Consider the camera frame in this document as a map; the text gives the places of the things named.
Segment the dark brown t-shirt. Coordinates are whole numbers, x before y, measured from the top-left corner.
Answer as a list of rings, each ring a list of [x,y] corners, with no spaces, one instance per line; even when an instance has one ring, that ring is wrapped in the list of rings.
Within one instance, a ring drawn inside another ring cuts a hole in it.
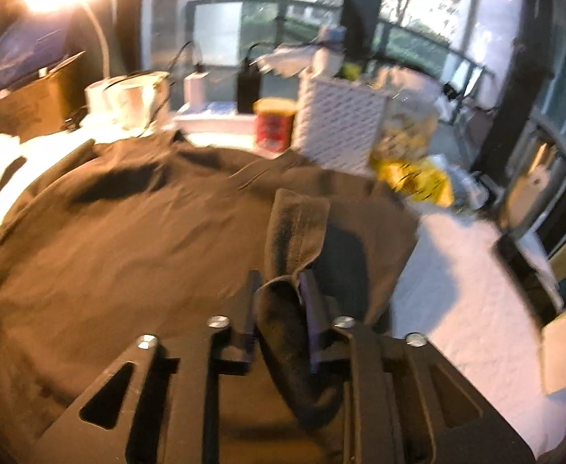
[[[257,271],[261,346],[221,381],[221,459],[337,463],[342,382],[310,371],[299,274],[377,331],[417,242],[385,184],[296,153],[197,148],[180,133],[84,143],[0,225],[0,452],[44,431],[136,337],[183,336]]]

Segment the yellow snack packet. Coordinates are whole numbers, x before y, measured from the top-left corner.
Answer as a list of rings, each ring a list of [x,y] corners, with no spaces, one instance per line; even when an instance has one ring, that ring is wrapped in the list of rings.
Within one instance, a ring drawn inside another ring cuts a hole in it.
[[[417,161],[380,159],[373,164],[379,181],[416,202],[430,202],[440,207],[455,203],[452,182],[445,171],[427,159]]]

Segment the clear glass jar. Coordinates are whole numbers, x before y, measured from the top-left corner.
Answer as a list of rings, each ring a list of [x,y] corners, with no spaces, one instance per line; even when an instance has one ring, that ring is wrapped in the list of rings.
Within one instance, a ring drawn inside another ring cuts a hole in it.
[[[427,96],[402,89],[389,99],[375,150],[384,160],[420,160],[427,156],[438,121],[439,112]]]

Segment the white perforated basket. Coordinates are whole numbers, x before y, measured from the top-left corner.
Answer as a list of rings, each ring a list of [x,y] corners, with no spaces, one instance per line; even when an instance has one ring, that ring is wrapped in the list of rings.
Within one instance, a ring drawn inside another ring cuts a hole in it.
[[[367,176],[387,102],[384,92],[364,84],[304,70],[291,149],[325,169]]]

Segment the white power strip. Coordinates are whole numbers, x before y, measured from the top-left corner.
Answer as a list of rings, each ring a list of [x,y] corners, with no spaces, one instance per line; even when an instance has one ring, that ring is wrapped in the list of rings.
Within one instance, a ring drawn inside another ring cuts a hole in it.
[[[212,102],[201,111],[185,104],[174,116],[176,127],[184,133],[252,135],[255,120],[255,114],[239,113],[235,102]]]

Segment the white koala mug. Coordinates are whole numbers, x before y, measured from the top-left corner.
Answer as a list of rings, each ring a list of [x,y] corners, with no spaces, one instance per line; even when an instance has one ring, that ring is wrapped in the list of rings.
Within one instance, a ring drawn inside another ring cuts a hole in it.
[[[165,128],[171,121],[171,83],[166,71],[143,71],[105,78],[85,89],[92,121],[129,132]]]

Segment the red tin can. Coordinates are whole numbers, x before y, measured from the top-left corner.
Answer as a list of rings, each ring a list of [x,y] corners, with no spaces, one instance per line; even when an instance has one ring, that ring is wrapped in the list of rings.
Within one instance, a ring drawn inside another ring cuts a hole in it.
[[[291,142],[297,105],[292,99],[262,97],[253,104],[255,143],[269,152],[283,152]]]

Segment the white charger adapter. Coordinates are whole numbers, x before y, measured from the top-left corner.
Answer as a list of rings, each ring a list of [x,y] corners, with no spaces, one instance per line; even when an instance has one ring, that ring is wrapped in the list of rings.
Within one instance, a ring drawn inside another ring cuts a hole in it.
[[[203,111],[207,106],[207,77],[207,71],[193,72],[183,80],[184,101],[192,112]]]

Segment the brown cardboard box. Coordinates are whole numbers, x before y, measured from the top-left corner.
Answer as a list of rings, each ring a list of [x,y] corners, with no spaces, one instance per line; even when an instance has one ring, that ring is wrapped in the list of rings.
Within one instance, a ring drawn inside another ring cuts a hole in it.
[[[12,89],[0,99],[0,133],[22,143],[59,132],[67,119],[86,106],[82,66],[85,53],[70,56],[43,78]]]

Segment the black charger adapter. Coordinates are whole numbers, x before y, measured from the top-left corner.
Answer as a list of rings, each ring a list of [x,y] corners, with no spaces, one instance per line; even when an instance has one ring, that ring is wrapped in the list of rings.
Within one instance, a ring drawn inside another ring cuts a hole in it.
[[[245,58],[237,74],[236,103],[240,114],[252,114],[253,104],[261,96],[262,74],[257,64]]]

